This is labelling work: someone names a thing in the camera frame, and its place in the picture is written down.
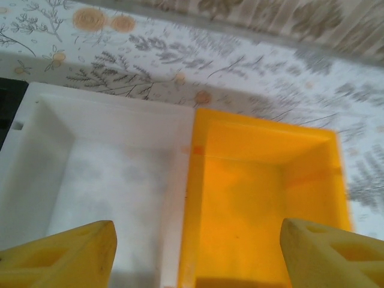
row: yellow plastic box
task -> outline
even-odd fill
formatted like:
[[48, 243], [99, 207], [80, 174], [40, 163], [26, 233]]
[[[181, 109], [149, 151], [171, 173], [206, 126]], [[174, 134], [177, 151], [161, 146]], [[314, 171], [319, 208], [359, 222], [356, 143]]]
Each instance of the yellow plastic box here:
[[291, 287], [284, 218], [351, 230], [335, 133], [212, 110], [197, 111], [185, 205], [179, 288]]

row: plastic container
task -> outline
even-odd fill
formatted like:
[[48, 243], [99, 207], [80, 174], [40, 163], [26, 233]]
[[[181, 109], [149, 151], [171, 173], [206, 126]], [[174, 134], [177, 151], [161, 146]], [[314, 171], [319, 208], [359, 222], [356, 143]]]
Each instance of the plastic container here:
[[110, 287], [176, 286], [194, 110], [30, 84], [0, 151], [0, 250], [113, 220]]
[[290, 287], [284, 218], [351, 229], [335, 133], [199, 109], [192, 144], [178, 287]]

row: table surface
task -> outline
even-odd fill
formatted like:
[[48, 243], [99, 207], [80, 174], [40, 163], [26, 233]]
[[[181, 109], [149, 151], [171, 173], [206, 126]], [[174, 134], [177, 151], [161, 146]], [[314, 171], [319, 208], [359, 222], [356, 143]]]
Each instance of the table surface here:
[[338, 131], [355, 230], [384, 239], [382, 68], [68, 0], [4, 0], [0, 77]]

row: black object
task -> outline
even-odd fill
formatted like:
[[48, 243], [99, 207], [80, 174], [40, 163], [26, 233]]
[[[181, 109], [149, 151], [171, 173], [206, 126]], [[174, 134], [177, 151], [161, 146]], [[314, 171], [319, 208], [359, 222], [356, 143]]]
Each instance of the black object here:
[[0, 149], [27, 88], [25, 81], [0, 78]]

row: white container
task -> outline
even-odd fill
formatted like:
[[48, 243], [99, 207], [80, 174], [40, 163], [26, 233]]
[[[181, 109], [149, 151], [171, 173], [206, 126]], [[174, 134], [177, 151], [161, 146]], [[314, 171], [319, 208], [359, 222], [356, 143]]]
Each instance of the white container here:
[[0, 250], [113, 220], [110, 287], [176, 287], [192, 108], [30, 84], [0, 152]]

